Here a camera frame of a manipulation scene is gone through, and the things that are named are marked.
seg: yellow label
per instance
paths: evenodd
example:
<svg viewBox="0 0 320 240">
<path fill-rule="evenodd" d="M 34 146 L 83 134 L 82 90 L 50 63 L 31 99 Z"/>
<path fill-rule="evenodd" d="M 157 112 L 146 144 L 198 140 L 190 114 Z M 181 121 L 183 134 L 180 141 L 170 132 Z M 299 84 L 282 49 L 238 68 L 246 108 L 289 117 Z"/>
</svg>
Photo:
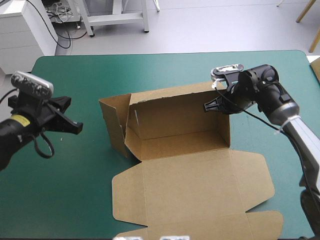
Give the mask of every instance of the yellow label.
<svg viewBox="0 0 320 240">
<path fill-rule="evenodd" d="M 22 115 L 15 114 L 15 115 L 12 115 L 10 118 L 20 123 L 23 127 L 26 127 L 30 124 L 30 121 Z"/>
</svg>

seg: wooden chair leg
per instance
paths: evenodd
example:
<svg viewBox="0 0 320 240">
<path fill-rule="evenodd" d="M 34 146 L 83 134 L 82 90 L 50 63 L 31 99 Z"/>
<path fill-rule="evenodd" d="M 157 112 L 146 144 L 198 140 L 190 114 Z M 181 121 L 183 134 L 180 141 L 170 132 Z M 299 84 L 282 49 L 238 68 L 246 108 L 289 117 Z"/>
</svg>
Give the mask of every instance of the wooden chair leg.
<svg viewBox="0 0 320 240">
<path fill-rule="evenodd" d="M 316 2 L 316 0 L 310 0 L 308 4 L 305 6 L 303 11 L 301 12 L 300 16 L 296 19 L 297 23 L 300 23 L 301 19 L 306 15 L 306 13 L 309 11 L 311 6 Z"/>
<path fill-rule="evenodd" d="M 318 29 L 318 32 L 316 33 L 316 35 L 315 35 L 315 37 L 313 39 L 313 42 L 312 42 L 311 47 L 309 49 L 309 53 L 313 53 L 314 52 L 319 40 L 320 40 L 320 28 Z"/>
</svg>

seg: cabinet drawer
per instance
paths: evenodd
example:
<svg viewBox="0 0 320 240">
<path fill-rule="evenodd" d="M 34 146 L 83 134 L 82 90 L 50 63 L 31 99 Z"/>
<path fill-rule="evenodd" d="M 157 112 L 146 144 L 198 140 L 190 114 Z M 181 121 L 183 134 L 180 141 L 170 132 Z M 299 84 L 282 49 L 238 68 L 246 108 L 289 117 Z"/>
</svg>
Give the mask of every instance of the cabinet drawer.
<svg viewBox="0 0 320 240">
<path fill-rule="evenodd" d="M 31 72 L 36 60 L 43 56 L 39 46 L 0 49 L 0 68 L 5 74 Z"/>
<path fill-rule="evenodd" d="M 0 49 L 28 47 L 37 45 L 31 31 L 19 31 L 0 34 Z"/>
<path fill-rule="evenodd" d="M 0 34 L 30 31 L 23 16 L 0 18 Z"/>
</svg>

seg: black cable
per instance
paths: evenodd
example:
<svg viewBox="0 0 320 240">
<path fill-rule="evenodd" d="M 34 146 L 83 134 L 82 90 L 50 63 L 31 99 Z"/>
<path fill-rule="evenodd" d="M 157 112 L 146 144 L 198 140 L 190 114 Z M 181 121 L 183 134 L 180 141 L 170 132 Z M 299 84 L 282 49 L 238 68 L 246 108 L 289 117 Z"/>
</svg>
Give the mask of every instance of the black cable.
<svg viewBox="0 0 320 240">
<path fill-rule="evenodd" d="M 62 36 L 60 34 L 57 33 L 57 35 L 63 39 L 70 39 L 70 40 L 75 40 L 75 39 L 81 39 L 82 37 L 84 37 L 85 35 L 87 34 L 87 31 L 85 31 L 85 33 L 81 36 L 78 36 L 78 37 L 65 37 L 65 36 Z"/>
<path fill-rule="evenodd" d="M 302 157 L 302 154 L 301 154 L 301 151 L 298 147 L 298 144 L 297 142 L 289 135 L 287 134 L 286 132 L 284 132 L 283 130 L 280 130 L 279 128 L 271 125 L 270 123 L 266 122 L 265 120 L 263 120 L 262 118 L 246 111 L 245 109 L 239 107 L 235 102 L 231 101 L 230 99 L 228 99 L 226 96 L 224 96 L 216 87 L 214 88 L 216 90 L 216 92 L 222 97 L 224 98 L 225 100 L 227 100 L 229 103 L 231 103 L 232 105 L 236 106 L 239 110 L 245 112 L 246 114 L 254 117 L 255 119 L 258 119 L 259 121 L 261 121 L 262 123 L 266 124 L 267 126 L 269 126 L 270 128 L 274 129 L 274 130 L 277 130 L 279 131 L 280 133 L 282 133 L 283 135 L 285 135 L 289 141 L 291 142 L 294 150 L 296 151 L 296 153 L 298 154 L 298 157 L 299 157 L 299 160 L 300 160 L 300 164 L 301 164 L 301 168 L 302 168 L 302 175 L 303 175 L 303 178 L 304 178 L 304 181 L 305 181 L 305 188 L 310 192 L 311 194 L 311 197 L 312 197 L 312 200 L 313 200 L 313 203 L 314 205 L 316 206 L 316 209 L 318 211 L 318 213 L 320 214 L 320 209 L 319 209 L 319 206 L 318 206 L 318 203 L 317 203 L 317 200 L 316 200 L 316 197 L 315 197 L 315 194 L 314 192 L 312 191 L 312 188 L 310 187 L 310 184 L 309 184 L 309 181 L 308 181 L 308 178 L 307 178 L 307 174 L 306 174 L 306 169 L 305 169 L 305 165 L 304 165 L 304 161 L 303 161 L 303 157 Z"/>
<path fill-rule="evenodd" d="M 63 49 L 68 49 L 68 48 L 70 48 L 70 47 L 71 47 L 71 40 L 69 39 L 69 46 L 62 46 L 60 43 L 58 43 L 58 41 L 57 41 L 57 40 L 55 39 L 55 37 L 52 35 L 52 33 L 51 33 L 51 31 L 50 31 L 50 29 L 49 29 L 46 21 L 45 21 L 44 18 L 42 17 L 42 15 L 41 15 L 41 13 L 39 12 L 38 8 L 37 8 L 30 0 L 26 0 L 26 1 L 27 1 L 28 3 L 30 3 L 30 4 L 33 6 L 33 8 L 38 12 L 38 14 L 40 15 L 42 21 L 44 22 L 44 24 L 45 24 L 45 26 L 46 26 L 46 29 L 48 29 L 49 34 L 51 35 L 52 39 L 56 42 L 56 44 L 57 44 L 58 46 L 60 46 L 61 48 L 63 48 Z"/>
<path fill-rule="evenodd" d="M 244 110 L 242 107 L 239 107 L 236 103 L 234 103 L 233 101 L 231 101 L 230 99 L 228 99 L 226 96 L 224 96 L 216 87 L 214 88 L 216 90 L 216 92 L 225 100 L 227 100 L 229 103 L 231 103 L 232 105 L 234 105 L 235 107 L 237 107 L 239 110 L 245 112 L 246 114 L 250 115 L 251 117 L 258 119 L 259 121 L 263 122 L 264 124 L 268 125 L 270 128 L 279 131 L 279 128 L 271 125 L 270 123 L 266 122 L 265 120 L 263 120 L 262 118 L 252 114 L 251 112 L 248 112 L 246 110 Z"/>
<path fill-rule="evenodd" d="M 18 88 L 14 88 L 14 89 L 8 91 L 8 92 L 0 99 L 0 104 L 3 102 L 3 100 L 5 100 L 5 98 L 6 98 L 9 94 L 11 94 L 11 93 L 13 93 L 14 91 L 17 91 L 17 90 L 18 90 Z"/>
<path fill-rule="evenodd" d="M 47 11 L 46 13 L 47 13 L 47 14 L 51 14 L 51 16 L 49 16 L 50 18 L 59 17 L 57 14 L 55 14 L 55 13 L 53 13 L 53 12 L 51 12 L 51 11 Z M 63 24 L 63 26 L 64 26 L 64 28 L 65 28 L 65 31 L 68 33 L 68 36 L 69 36 L 69 37 L 65 37 L 65 36 L 62 36 L 62 35 L 56 33 L 59 37 L 61 37 L 61 38 L 63 38 L 63 39 L 68 39 L 68 40 L 81 39 L 82 37 L 84 37 L 84 36 L 87 34 L 87 31 L 85 31 L 85 33 L 84 33 L 83 35 L 81 35 L 81 36 L 78 36 L 78 37 L 70 37 L 69 31 L 68 31 L 65 23 L 64 23 L 64 22 L 61 22 L 61 23 Z"/>
<path fill-rule="evenodd" d="M 52 145 L 52 143 L 50 142 L 50 140 L 47 138 L 47 136 L 45 136 L 44 131 L 42 131 L 40 133 L 40 136 L 43 138 L 43 140 L 45 141 L 45 143 L 48 145 L 49 149 L 50 149 L 50 155 L 45 154 L 43 151 L 40 150 L 39 146 L 38 146 L 38 142 L 36 137 L 33 134 L 27 134 L 25 135 L 26 137 L 31 137 L 34 143 L 34 149 L 36 151 L 37 154 L 39 154 L 41 157 L 43 157 L 44 159 L 49 159 L 51 157 L 53 157 L 53 155 L 55 155 L 55 149 L 54 146 Z"/>
</svg>

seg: white cable tie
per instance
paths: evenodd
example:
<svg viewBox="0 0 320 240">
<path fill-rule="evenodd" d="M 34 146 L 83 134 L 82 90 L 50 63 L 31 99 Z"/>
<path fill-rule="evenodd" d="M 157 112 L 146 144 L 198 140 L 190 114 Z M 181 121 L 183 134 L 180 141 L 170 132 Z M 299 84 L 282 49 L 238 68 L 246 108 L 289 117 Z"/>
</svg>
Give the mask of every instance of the white cable tie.
<svg viewBox="0 0 320 240">
<path fill-rule="evenodd" d="M 277 134 L 281 133 L 282 129 L 283 129 L 288 123 L 290 123 L 292 120 L 295 120 L 295 119 L 300 119 L 300 116 L 299 116 L 299 115 L 295 115 L 295 116 L 289 117 L 287 120 L 284 121 L 284 123 L 279 127 L 279 129 L 274 132 L 274 135 L 277 135 Z"/>
</svg>

